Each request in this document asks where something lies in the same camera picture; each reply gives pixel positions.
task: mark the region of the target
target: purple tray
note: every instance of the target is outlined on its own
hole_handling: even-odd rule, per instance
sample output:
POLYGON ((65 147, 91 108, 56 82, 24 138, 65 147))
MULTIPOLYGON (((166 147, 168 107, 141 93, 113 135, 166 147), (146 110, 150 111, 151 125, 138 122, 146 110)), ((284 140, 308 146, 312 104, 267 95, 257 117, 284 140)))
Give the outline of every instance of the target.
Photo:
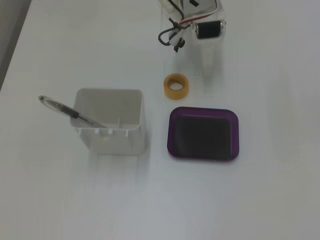
POLYGON ((239 120, 225 109, 178 107, 170 115, 167 149, 176 158, 230 161, 239 154, 239 120))

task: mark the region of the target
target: white plastic container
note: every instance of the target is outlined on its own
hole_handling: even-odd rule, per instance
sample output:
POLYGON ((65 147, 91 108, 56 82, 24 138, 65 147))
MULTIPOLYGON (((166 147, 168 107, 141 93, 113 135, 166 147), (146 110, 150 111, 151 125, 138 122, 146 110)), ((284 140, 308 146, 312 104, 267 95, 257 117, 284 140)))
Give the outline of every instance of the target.
POLYGON ((70 123, 90 151, 105 155, 139 156, 146 149, 144 99, 140 90, 80 89, 74 109, 108 128, 70 123))

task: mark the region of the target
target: red wire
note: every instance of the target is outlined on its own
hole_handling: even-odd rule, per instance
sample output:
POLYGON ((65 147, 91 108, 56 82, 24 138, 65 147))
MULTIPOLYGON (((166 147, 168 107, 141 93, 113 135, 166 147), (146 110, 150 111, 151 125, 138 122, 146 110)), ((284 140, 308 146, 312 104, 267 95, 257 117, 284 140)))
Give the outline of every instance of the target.
MULTIPOLYGON (((218 9, 218 0, 215 0, 215 5, 216 5, 216 9, 214 11, 216 11, 218 9)), ((182 24, 185 24, 185 23, 189 23, 189 22, 192 22, 192 21, 195 21, 195 20, 199 20, 199 19, 204 19, 206 17, 209 17, 210 15, 214 14, 213 13, 210 13, 210 14, 207 14, 207 15, 203 15, 203 16, 197 16, 197 17, 194 17, 194 18, 189 18, 189 19, 185 19, 185 20, 182 20, 180 23, 179 23, 179 26, 180 28, 182 29, 187 29, 188 27, 190 27, 190 24, 188 26, 181 26, 182 24)))

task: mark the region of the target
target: yellow tape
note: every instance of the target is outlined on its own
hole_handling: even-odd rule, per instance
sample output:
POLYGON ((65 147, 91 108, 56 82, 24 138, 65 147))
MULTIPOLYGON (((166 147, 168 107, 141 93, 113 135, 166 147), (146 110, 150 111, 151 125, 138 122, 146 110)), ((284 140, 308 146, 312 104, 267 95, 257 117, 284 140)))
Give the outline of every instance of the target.
POLYGON ((179 73, 173 73, 167 76, 164 80, 163 86, 165 95, 172 100, 183 99, 189 92, 188 79, 186 76, 179 73), (181 84, 182 88, 179 90, 172 90, 170 88, 172 84, 181 84))

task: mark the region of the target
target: gray wall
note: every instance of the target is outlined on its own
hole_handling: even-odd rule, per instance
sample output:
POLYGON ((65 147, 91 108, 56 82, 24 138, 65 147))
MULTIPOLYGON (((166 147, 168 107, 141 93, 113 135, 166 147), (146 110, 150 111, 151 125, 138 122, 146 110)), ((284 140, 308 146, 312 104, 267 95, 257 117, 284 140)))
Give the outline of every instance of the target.
POLYGON ((0 89, 31 0, 0 0, 0 89))

